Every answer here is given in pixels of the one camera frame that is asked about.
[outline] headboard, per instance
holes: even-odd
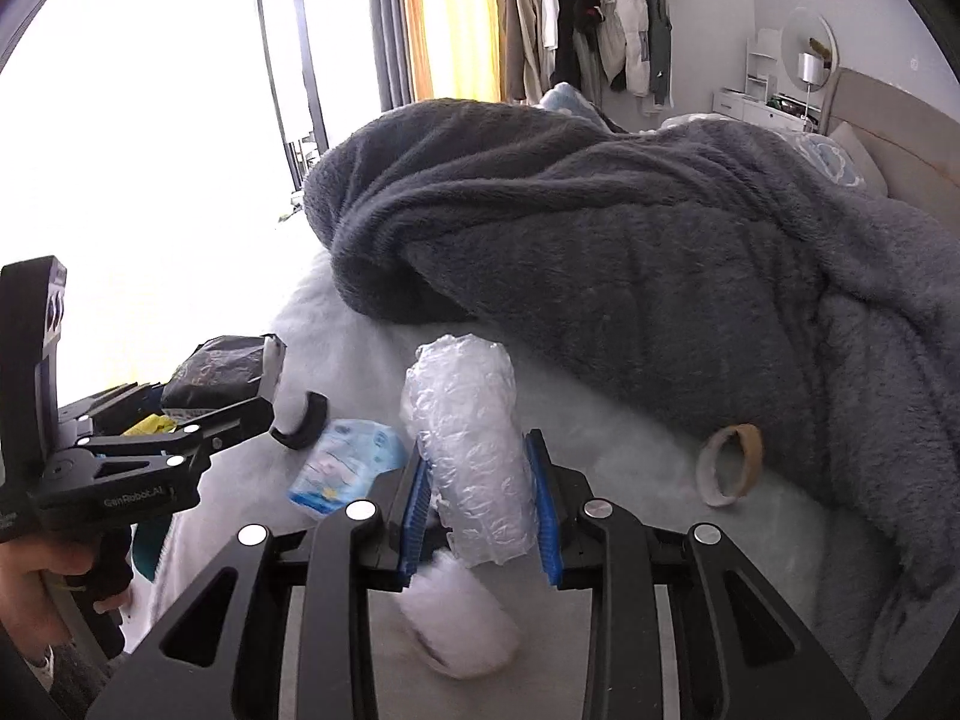
[[[960,237],[960,122],[893,86],[840,68],[827,84],[820,132],[847,122],[890,196],[922,208]]]

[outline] bubble wrap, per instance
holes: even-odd
[[[450,549],[467,566],[503,565],[536,544],[534,483],[515,415],[510,355],[477,336],[416,351],[401,415],[433,469]]]

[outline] human hand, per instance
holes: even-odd
[[[96,543],[59,541],[42,535],[0,544],[0,623],[24,658],[43,661],[47,647],[70,640],[40,572],[82,576],[93,569],[97,552]],[[100,602],[97,611],[118,608],[127,597],[125,590]]]

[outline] cotton ball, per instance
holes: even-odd
[[[440,674],[469,680],[506,666],[520,630],[493,594],[445,550],[397,596],[416,649]]]

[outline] blue gripper pad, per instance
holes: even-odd
[[[563,558],[560,556],[560,523],[557,521],[557,510],[550,497],[549,486],[546,484],[544,461],[536,451],[534,442],[528,435],[524,440],[527,450],[527,459],[534,472],[536,485],[536,515],[539,519],[539,531],[536,534],[536,543],[541,552],[541,565],[552,586],[560,584],[563,575]]]
[[[404,576],[405,584],[410,584],[411,576],[416,574],[416,567],[424,550],[426,518],[427,514],[430,514],[433,473],[421,452],[418,452],[418,460],[414,485],[403,514],[403,538],[400,541],[400,573]]]

